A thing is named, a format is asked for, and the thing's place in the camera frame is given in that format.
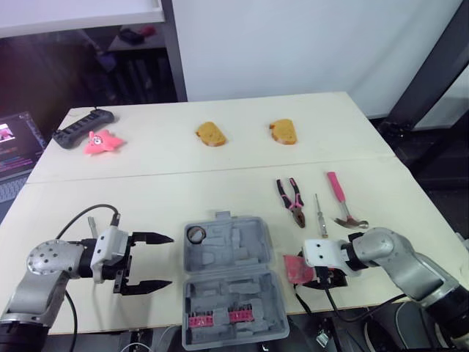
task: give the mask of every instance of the black metal frame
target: black metal frame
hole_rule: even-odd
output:
[[[378,131],[396,149],[469,64],[469,0],[463,0],[435,47]]]

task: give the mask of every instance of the pink star toy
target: pink star toy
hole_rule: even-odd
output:
[[[85,147],[85,154],[97,154],[101,152],[111,152],[120,146],[124,141],[113,137],[108,130],[97,133],[89,132],[89,142]]]

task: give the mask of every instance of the toast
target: toast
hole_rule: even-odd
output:
[[[295,144],[297,142],[295,126],[293,122],[288,119],[275,121],[270,124],[272,130],[272,137],[282,144]]]
[[[196,135],[209,147],[219,147],[226,143],[225,136],[213,122],[206,122],[200,125]]]

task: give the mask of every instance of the pink handled pliers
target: pink handled pliers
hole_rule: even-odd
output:
[[[288,180],[290,181],[290,184],[292,185],[293,190],[295,191],[295,201],[292,202],[292,200],[285,194],[284,187],[282,186],[280,180],[277,180],[278,192],[284,201],[285,208],[292,212],[293,218],[295,219],[298,226],[304,228],[306,226],[306,221],[305,215],[301,210],[301,208],[304,206],[304,203],[301,199],[300,189],[298,188],[298,185],[296,184],[293,177],[289,178]]]

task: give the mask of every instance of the black remote control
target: black remote control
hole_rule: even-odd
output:
[[[71,149],[81,137],[88,136],[88,133],[97,126],[113,121],[114,115],[112,112],[96,109],[63,130],[55,131],[52,133],[52,138],[59,143],[62,148]]]

